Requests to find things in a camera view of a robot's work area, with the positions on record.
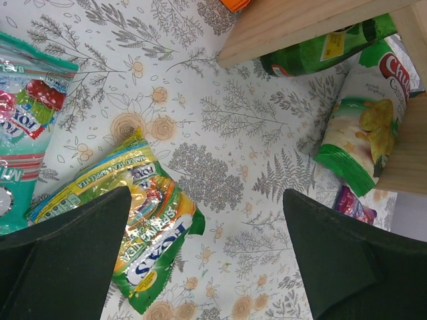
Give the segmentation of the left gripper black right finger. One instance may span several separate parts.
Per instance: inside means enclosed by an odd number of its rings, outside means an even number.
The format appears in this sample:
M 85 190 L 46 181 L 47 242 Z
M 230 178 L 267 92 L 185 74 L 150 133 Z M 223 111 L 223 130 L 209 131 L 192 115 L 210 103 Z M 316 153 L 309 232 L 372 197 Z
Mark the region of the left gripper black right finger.
M 425 319 L 426 243 L 286 189 L 284 215 L 314 319 Z

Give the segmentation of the yellow green Fox's candy bag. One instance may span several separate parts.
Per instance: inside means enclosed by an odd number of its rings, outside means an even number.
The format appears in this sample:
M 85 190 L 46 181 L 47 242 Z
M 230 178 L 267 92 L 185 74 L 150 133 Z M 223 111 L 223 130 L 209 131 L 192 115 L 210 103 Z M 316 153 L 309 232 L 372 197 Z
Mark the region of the yellow green Fox's candy bag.
M 112 280 L 129 304 L 144 314 L 169 280 L 186 236 L 203 234 L 205 218 L 163 170 L 141 129 L 27 216 L 31 223 L 40 223 L 117 187 L 129 189 L 131 204 Z

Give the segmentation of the teal Fox's bag near left arm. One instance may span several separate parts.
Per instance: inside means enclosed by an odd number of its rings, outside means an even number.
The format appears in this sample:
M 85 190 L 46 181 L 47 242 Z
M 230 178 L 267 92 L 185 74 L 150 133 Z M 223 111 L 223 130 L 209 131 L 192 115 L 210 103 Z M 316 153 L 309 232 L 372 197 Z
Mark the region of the teal Fox's bag near left arm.
M 25 212 L 57 116 L 78 66 L 1 34 L 1 234 L 27 226 Z

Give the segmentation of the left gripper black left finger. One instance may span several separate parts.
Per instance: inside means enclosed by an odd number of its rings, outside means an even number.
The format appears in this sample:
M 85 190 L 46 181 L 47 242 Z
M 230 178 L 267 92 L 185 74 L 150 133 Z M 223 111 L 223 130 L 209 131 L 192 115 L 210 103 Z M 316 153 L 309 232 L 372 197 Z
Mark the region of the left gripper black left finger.
M 1 318 L 99 319 L 130 204 L 118 187 L 1 236 Z

